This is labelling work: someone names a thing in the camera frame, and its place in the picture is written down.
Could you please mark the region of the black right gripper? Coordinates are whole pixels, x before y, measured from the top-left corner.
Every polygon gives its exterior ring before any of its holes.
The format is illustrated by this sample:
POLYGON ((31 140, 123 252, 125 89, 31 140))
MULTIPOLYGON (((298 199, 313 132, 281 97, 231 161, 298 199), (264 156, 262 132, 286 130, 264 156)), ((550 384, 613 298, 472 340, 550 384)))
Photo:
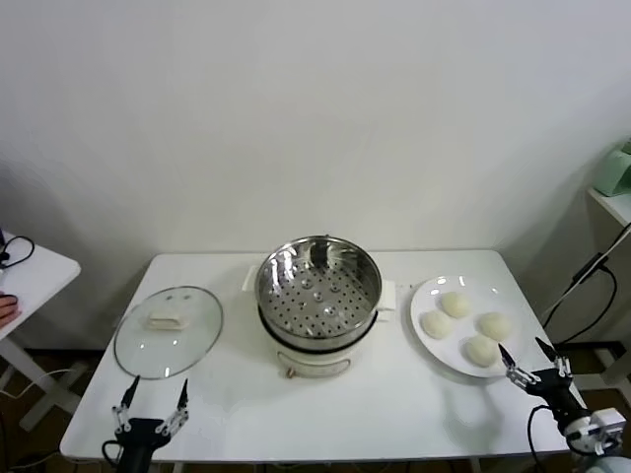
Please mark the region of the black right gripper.
POLYGON ((539 337, 535 342, 556 370, 527 372, 520 368, 502 344, 498 345, 506 377, 517 387, 526 387, 526 393, 540 397, 551 409, 559 428, 568 428, 585 417, 585 408, 571 392, 573 382, 570 361, 556 352, 553 346, 539 337))

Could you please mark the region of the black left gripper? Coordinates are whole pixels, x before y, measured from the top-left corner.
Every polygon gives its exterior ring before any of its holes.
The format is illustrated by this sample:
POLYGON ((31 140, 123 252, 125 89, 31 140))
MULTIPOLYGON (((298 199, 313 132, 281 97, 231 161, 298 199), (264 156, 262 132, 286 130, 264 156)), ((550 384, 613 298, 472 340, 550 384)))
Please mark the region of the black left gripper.
POLYGON ((125 390, 120 403, 113 406, 114 433, 122 453, 117 462, 118 473, 146 473, 152 463, 153 454, 171 441, 189 419, 188 379, 183 383, 175 411, 166 420, 139 419, 129 417, 131 406, 140 376, 136 375, 132 384, 125 390))

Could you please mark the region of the person's bare hand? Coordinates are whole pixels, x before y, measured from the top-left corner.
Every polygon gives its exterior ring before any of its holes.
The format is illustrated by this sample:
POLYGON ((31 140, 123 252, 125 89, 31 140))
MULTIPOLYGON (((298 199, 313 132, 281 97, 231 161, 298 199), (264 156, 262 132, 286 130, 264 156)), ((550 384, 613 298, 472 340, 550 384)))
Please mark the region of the person's bare hand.
POLYGON ((0 327, 8 325, 21 314, 19 299, 10 294, 0 295, 0 327))

